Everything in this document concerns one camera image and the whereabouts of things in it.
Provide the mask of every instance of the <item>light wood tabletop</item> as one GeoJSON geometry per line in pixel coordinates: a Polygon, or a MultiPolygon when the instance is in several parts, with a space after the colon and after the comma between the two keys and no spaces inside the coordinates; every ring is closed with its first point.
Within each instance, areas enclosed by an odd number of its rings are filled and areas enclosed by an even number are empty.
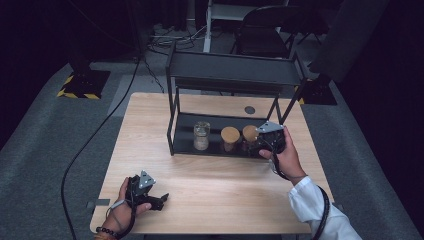
{"type": "MultiPolygon", "coordinates": [[[[266,117],[273,98],[180,95],[184,112],[266,117]],[[246,106],[255,113],[245,112],[246,106]]],[[[284,111],[288,99],[280,99],[284,111]]],[[[125,177],[145,170],[156,180],[149,195],[169,193],[162,211],[148,211],[136,219],[133,233],[291,234],[309,233],[292,212],[289,181],[274,174],[268,160],[228,156],[175,154],[166,137],[170,120],[167,94],[131,96],[99,199],[116,200],[125,177]]],[[[278,123],[276,114],[271,121],[278,123]]],[[[328,194],[322,169],[300,105],[296,103],[285,125],[289,128],[305,172],[328,194]]],[[[105,220],[108,206],[97,206],[90,229],[105,220]]]]}

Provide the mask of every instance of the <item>black shelf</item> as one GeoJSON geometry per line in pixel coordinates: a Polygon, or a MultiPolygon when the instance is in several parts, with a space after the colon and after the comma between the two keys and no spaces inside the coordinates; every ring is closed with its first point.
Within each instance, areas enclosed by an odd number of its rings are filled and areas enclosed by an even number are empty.
{"type": "Polygon", "coordinates": [[[230,153],[223,150],[221,130],[226,126],[233,126],[239,131],[246,125],[260,126],[269,120],[274,110],[277,110],[279,124],[283,124],[307,81],[305,66],[296,53],[290,59],[275,59],[177,51],[175,41],[171,45],[165,70],[171,112],[167,133],[171,155],[184,153],[247,157],[249,154],[243,151],[240,146],[236,151],[230,153]],[[172,94],[172,80],[175,81],[175,97],[172,94]],[[283,116],[281,116],[278,99],[285,86],[298,87],[283,116]],[[180,111],[180,88],[270,95],[274,97],[274,101],[270,106],[268,116],[261,119],[213,116],[207,115],[207,113],[190,114],[180,111]],[[172,140],[171,131],[177,112],[175,133],[172,140]],[[193,146],[193,127],[198,121],[209,122],[212,128],[209,136],[209,147],[204,151],[199,151],[193,146]]]}

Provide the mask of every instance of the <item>gray carpet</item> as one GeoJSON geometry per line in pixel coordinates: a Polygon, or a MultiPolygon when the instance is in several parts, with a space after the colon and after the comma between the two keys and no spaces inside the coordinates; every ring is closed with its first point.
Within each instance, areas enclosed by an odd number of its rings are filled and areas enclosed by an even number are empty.
{"type": "MultiPolygon", "coordinates": [[[[213,52],[231,49],[231,35],[212,40],[213,52]]],[[[201,51],[196,41],[191,51],[201,51]]],[[[297,46],[313,57],[311,38],[297,46]]],[[[164,83],[166,56],[147,52],[150,68],[164,83]]],[[[123,97],[134,63],[93,63],[109,70],[100,100],[56,97],[72,69],[69,65],[51,77],[0,153],[0,239],[71,239],[60,198],[63,174],[75,154],[99,128],[123,97]]],[[[364,239],[421,239],[335,85],[337,106],[302,105],[336,204],[364,239]]],[[[140,64],[130,90],[160,92],[140,64]]],[[[98,197],[127,101],[106,121],[75,160],[66,178],[65,196],[78,239],[92,239],[92,208],[98,197]]],[[[155,235],[146,239],[169,239],[155,235]]],[[[295,239],[283,236],[283,239],[295,239]]],[[[143,239],[129,235],[125,239],[143,239]]]]}

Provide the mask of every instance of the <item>white long-sleeved shirt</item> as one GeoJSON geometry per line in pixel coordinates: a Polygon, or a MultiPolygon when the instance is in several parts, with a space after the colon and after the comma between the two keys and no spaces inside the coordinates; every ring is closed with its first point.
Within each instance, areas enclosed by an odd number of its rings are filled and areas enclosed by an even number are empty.
{"type": "MultiPolygon", "coordinates": [[[[289,198],[297,218],[309,224],[314,236],[324,211],[321,190],[310,177],[305,177],[289,192],[289,198]]],[[[361,237],[350,225],[348,217],[330,204],[327,222],[319,239],[361,239],[361,237]]]]}

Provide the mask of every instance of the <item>chair backrest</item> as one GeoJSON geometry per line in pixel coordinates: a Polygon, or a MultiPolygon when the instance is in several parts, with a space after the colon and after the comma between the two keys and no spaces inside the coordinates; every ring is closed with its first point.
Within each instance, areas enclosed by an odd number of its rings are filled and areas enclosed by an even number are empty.
{"type": "Polygon", "coordinates": [[[241,28],[275,28],[282,27],[286,20],[301,19],[301,7],[271,5],[256,8],[249,12],[241,24],[241,28]]]}

